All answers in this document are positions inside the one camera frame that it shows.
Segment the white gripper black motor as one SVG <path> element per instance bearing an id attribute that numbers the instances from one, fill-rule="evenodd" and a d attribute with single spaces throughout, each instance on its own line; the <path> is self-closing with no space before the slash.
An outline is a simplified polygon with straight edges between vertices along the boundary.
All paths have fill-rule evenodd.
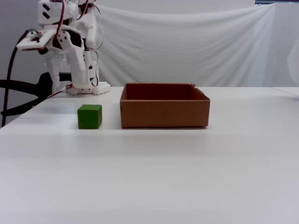
<path id="1" fill-rule="evenodd" d="M 84 41 L 80 33 L 75 31 L 60 31 L 53 38 L 53 47 L 47 47 L 48 51 L 43 55 L 45 65 L 50 74 L 52 92 L 55 93 L 60 87 L 60 68 L 64 60 L 64 51 L 67 53 L 67 62 L 71 68 L 71 81 L 75 88 L 87 88 L 86 66 L 83 57 Z"/>

